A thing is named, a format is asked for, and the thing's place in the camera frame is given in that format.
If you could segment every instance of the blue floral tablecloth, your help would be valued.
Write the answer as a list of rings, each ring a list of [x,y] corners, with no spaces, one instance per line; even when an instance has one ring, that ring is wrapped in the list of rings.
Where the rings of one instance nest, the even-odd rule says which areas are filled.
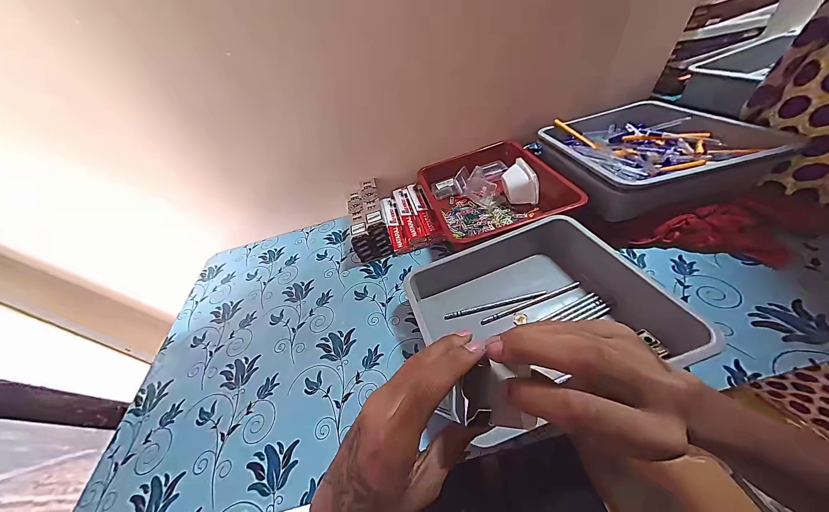
[[[310,502],[366,397],[423,347],[401,282],[420,250],[349,268],[347,219],[217,254],[200,273],[77,511],[275,512]],[[829,243],[783,271],[621,250],[719,326],[717,388],[829,359]]]

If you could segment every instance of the red cloth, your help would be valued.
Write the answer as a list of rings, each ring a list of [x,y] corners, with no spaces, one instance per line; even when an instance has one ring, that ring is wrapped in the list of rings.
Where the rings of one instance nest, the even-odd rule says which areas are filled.
[[[783,187],[773,183],[756,187],[736,201],[674,204],[624,222],[604,222],[587,214],[582,217],[592,231],[616,248],[729,252],[772,267],[790,260],[784,245],[774,237],[774,229],[804,235],[829,233],[829,204],[820,205],[815,191],[785,195]]]
[[[593,222],[591,229],[613,247],[729,252],[772,267],[783,266],[790,260],[789,252],[774,238],[769,224],[750,209],[733,203],[699,208],[680,205],[625,222]]]

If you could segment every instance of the wrist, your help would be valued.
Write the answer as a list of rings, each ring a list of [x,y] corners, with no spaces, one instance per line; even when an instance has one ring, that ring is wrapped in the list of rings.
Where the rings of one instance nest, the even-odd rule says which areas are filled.
[[[686,384],[683,394],[681,414],[686,423],[686,434],[689,443],[703,447],[721,437],[721,429],[725,425],[722,415],[722,405],[728,400],[715,388],[703,383],[693,375]]]

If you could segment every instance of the plastic box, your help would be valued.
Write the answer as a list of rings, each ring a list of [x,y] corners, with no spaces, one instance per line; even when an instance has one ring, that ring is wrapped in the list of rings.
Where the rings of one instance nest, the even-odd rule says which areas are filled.
[[[565,216],[547,217],[420,267],[405,278],[404,288],[424,342],[432,343],[449,332],[468,330],[475,338],[487,338],[512,327],[512,315],[481,325],[482,318],[502,308],[443,320],[447,312],[539,290],[552,291],[573,281],[579,281],[582,289],[524,312],[529,318],[538,318],[594,292],[611,304],[614,320],[634,330],[646,329],[660,340],[675,367],[690,366],[724,349],[721,332],[579,222]],[[465,398],[460,386],[437,412],[463,421]],[[520,432],[494,428],[475,444],[492,446]]]
[[[556,127],[538,130],[544,146],[541,159],[587,192],[592,209],[604,220],[632,219],[664,204],[720,199],[754,186],[780,160],[799,149],[799,135],[750,125],[734,119],[682,109],[657,101],[640,101],[619,109],[568,121],[582,132],[607,129],[611,124],[646,123],[648,126],[689,117],[671,131],[710,131],[729,147],[765,148],[765,151],[680,170],[647,180],[624,180],[599,167],[560,142],[567,133]]]
[[[449,200],[437,200],[433,197],[433,194],[430,192],[431,184],[454,177],[455,173],[459,169],[462,169],[463,166],[467,167],[470,171],[475,166],[483,165],[494,160],[502,160],[507,166],[511,166],[515,163],[515,158],[518,157],[522,157],[534,169],[534,173],[537,175],[540,183],[540,201],[537,207],[540,211],[531,219],[519,220],[503,228],[481,233],[474,237],[455,238],[443,217],[444,209],[448,209],[451,206]],[[424,195],[427,196],[430,207],[436,213],[443,235],[454,245],[456,250],[474,245],[479,241],[492,238],[500,233],[518,228],[519,226],[534,222],[548,215],[556,215],[557,213],[574,210],[588,202],[587,194],[570,180],[553,169],[550,169],[541,159],[534,156],[534,153],[525,150],[521,144],[511,140],[497,142],[491,146],[482,147],[470,153],[452,157],[422,168],[418,171],[418,183],[420,183],[420,186],[425,191]]]
[[[677,104],[739,118],[743,105],[764,78],[757,72],[774,65],[795,38],[796,34],[768,37],[690,65],[692,77]]]

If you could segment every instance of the grey plastic tray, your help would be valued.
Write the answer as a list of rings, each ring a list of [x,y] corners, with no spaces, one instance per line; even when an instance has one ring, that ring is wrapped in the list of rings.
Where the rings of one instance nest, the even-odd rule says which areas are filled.
[[[796,34],[768,37],[689,66],[679,105],[738,118],[760,83],[761,69],[771,67],[790,48]]]
[[[589,169],[604,180],[607,180],[614,187],[623,189],[640,189],[651,187],[659,183],[682,180],[696,175],[721,175],[723,178],[713,180],[727,180],[728,171],[735,169],[741,174],[751,175],[753,169],[765,168],[767,162],[776,162],[778,159],[794,152],[803,143],[803,138],[772,128],[750,125],[735,119],[720,118],[698,112],[695,110],[682,109],[667,103],[658,101],[639,101],[625,107],[608,110],[600,114],[594,114],[585,118],[568,121],[568,124],[580,132],[591,132],[606,130],[610,125],[618,127],[626,123],[645,123],[653,126],[675,119],[690,118],[681,124],[670,128],[675,133],[708,131],[714,134],[714,138],[721,139],[727,147],[731,148],[761,148],[765,151],[731,158],[721,162],[709,163],[702,167],[693,169],[677,170],[661,176],[655,176],[646,180],[625,180],[614,176],[612,172],[597,165],[594,160],[584,157],[571,147],[560,142],[561,138],[569,134],[557,127],[546,127],[538,130],[538,137],[550,146],[556,147],[564,155]]]
[[[611,317],[635,330],[646,329],[668,350],[671,365],[684,367],[724,349],[724,337],[676,297],[648,279],[635,265],[607,246],[576,220],[552,216],[463,250],[410,273],[404,288],[425,343],[469,330],[487,338],[512,327],[513,315],[481,325],[491,310],[454,320],[443,314],[516,295],[552,291],[573,281],[579,290],[525,310],[537,318],[588,292],[612,305]],[[462,422],[465,401],[459,386],[437,409]],[[520,434],[518,429],[492,429],[475,440],[492,446]]]
[[[664,204],[719,199],[754,186],[776,163],[804,143],[801,136],[749,125],[733,119],[682,109],[657,101],[640,101],[619,109],[569,121],[579,131],[607,129],[611,124],[643,122],[649,126],[690,117],[672,131],[710,131],[729,147],[769,147],[767,151],[703,167],[681,170],[649,180],[616,178],[606,169],[559,141],[565,133],[556,127],[538,130],[544,145],[541,159],[588,194],[588,205],[611,222],[632,219]]]

